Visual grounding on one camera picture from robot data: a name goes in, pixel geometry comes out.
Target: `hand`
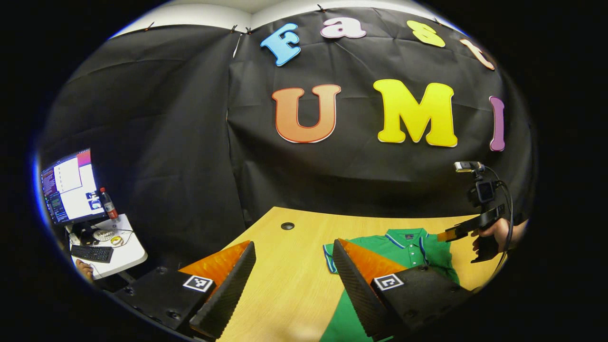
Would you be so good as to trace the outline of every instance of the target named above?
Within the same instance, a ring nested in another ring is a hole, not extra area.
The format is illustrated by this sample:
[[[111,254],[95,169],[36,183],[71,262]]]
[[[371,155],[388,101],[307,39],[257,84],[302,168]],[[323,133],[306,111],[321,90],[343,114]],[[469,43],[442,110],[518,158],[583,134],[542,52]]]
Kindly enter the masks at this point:
[[[521,239],[527,223],[528,220],[525,220],[521,224],[513,226],[513,233],[511,234],[511,241],[509,243],[510,247],[514,246]],[[500,253],[505,249],[506,236],[508,235],[508,233],[509,221],[504,218],[500,218],[498,221],[496,221],[493,225],[491,225],[488,229],[484,231],[476,229],[475,231],[473,231],[471,236],[487,237],[493,235],[496,239],[496,242],[498,243],[498,252]],[[479,254],[479,237],[475,239],[475,241],[473,241],[473,250],[475,251],[475,254]]]
[[[85,276],[85,278],[89,281],[93,281],[93,268],[91,265],[84,263],[80,259],[76,259],[76,268]]]

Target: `black handle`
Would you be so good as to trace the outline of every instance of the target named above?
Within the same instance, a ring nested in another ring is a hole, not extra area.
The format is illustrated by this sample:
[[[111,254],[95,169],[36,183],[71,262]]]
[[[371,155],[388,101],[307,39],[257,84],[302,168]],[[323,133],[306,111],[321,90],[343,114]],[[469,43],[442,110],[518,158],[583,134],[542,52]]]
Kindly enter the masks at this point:
[[[494,236],[487,237],[479,237],[479,254],[475,260],[472,260],[471,263],[476,263],[480,261],[487,261],[493,259],[496,254],[498,254],[498,242]]]

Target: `cable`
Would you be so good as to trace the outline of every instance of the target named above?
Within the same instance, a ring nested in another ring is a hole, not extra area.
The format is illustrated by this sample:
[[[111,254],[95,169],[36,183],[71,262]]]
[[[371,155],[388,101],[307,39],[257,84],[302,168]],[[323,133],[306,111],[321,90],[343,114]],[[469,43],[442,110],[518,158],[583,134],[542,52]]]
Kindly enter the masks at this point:
[[[509,215],[510,215],[509,228],[508,228],[508,232],[506,234],[504,250],[502,252],[502,255],[500,256],[500,260],[498,261],[498,264],[496,265],[496,269],[494,270],[494,272],[492,274],[492,277],[494,277],[494,275],[500,269],[500,267],[502,266],[502,264],[505,260],[507,251],[509,250],[509,245],[511,243],[511,237],[513,236],[513,198],[511,197],[511,192],[509,191],[509,188],[507,187],[506,183],[500,180],[500,178],[498,177],[498,174],[496,174],[496,172],[489,166],[484,166],[484,168],[490,170],[494,174],[494,176],[496,177],[496,180],[497,180],[497,184],[500,187],[502,187],[503,194],[504,194],[505,200],[506,200],[506,205],[509,207]]]
[[[95,271],[97,271],[97,267],[95,267],[95,265],[93,263],[90,263],[89,265],[93,266],[93,268],[95,268]],[[103,278],[101,272],[97,271],[97,274],[99,274],[99,279]]]
[[[63,230],[63,233],[63,236],[67,240],[67,246],[64,246],[64,248],[67,247],[67,251],[69,252],[72,249],[72,239],[70,239],[70,235],[67,233],[66,229]]]
[[[132,229],[103,229],[103,228],[99,228],[96,225],[91,225],[91,227],[95,227],[95,228],[97,228],[99,230],[102,230],[102,231],[125,231],[125,232],[132,232],[133,231]]]

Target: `black fabric curtain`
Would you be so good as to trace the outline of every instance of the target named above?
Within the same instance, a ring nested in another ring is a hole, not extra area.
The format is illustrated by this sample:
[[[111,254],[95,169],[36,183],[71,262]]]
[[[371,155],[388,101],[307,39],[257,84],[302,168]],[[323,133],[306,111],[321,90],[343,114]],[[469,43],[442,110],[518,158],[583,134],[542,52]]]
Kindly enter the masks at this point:
[[[337,17],[358,19],[367,35],[321,36],[323,22]],[[408,20],[432,27],[446,46],[420,42]],[[277,67],[260,43],[286,23],[298,25],[293,45],[302,50]],[[384,108],[373,84],[381,79],[403,82],[417,102],[430,83],[450,86],[457,146],[429,145],[431,125],[413,142],[403,122],[404,142],[380,142]],[[309,144],[283,139],[273,92],[303,89],[299,123],[310,127],[319,120],[311,91],[318,85],[341,88],[333,132]],[[505,104],[501,152],[489,148],[490,96]],[[250,35],[165,26],[110,39],[60,92],[40,155],[44,166],[90,147],[97,186],[128,214],[151,264],[177,268],[219,251],[273,206],[372,217],[478,214],[466,199],[473,178],[456,173],[455,161],[481,161],[509,184],[517,224],[534,193],[533,134],[523,97],[472,38],[416,15],[356,7],[284,18]]]
[[[324,38],[320,31],[330,18],[357,19],[362,38]],[[405,23],[431,26],[446,46],[423,44]],[[281,67],[260,43],[287,23],[300,53]],[[479,47],[495,66],[484,67],[459,39]],[[404,123],[406,140],[380,142],[382,95],[373,84],[380,79],[403,82],[420,103],[430,83],[454,90],[454,148],[429,145],[424,136],[414,143]],[[319,120],[317,85],[338,85],[336,126],[325,140],[297,144],[283,139],[275,127],[274,91],[301,88],[299,122]],[[502,152],[489,148],[494,116],[490,96],[505,104]],[[531,122],[523,97],[500,64],[481,44],[460,32],[416,15],[372,8],[331,9],[283,18],[243,35],[230,64],[228,105],[231,160],[246,224],[273,206],[306,211],[372,217],[443,217],[479,214],[466,199],[473,177],[457,174],[455,161],[480,161],[509,184],[516,224],[530,214],[536,160]],[[487,172],[487,179],[493,179]],[[495,204],[504,203],[498,192]]]
[[[238,33],[165,26],[108,40],[60,92],[41,163],[91,148],[97,187],[151,264],[179,267],[244,231],[226,130]]]

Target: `letter m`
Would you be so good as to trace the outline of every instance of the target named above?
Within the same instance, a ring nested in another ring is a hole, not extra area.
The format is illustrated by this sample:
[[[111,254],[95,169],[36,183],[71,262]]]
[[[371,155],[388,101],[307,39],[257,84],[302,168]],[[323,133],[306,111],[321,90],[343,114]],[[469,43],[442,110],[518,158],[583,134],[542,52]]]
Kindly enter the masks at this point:
[[[456,146],[458,138],[454,135],[452,120],[452,88],[430,83],[420,103],[399,80],[375,81],[374,89],[382,94],[384,102],[384,129],[378,133],[378,140],[404,142],[406,134],[400,129],[401,118],[414,142],[420,141],[430,122],[430,132],[426,135],[429,145]]]

